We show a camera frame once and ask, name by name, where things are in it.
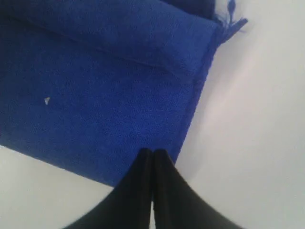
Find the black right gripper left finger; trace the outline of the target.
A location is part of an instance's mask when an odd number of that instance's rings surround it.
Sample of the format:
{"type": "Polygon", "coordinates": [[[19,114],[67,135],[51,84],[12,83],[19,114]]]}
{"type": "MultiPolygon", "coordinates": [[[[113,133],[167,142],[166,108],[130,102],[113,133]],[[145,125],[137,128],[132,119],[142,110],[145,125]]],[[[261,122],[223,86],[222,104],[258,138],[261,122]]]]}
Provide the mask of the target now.
{"type": "Polygon", "coordinates": [[[141,149],[110,194],[68,229],[148,229],[152,203],[151,150],[141,149]]]}

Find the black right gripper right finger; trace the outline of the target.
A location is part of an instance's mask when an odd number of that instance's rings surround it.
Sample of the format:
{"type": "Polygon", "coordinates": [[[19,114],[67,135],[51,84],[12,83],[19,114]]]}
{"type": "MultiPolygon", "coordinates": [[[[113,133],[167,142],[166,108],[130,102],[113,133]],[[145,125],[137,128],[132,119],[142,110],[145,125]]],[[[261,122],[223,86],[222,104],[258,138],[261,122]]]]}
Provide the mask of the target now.
{"type": "Polygon", "coordinates": [[[157,229],[240,228],[191,189],[165,150],[156,150],[153,158],[153,208],[157,229]]]}

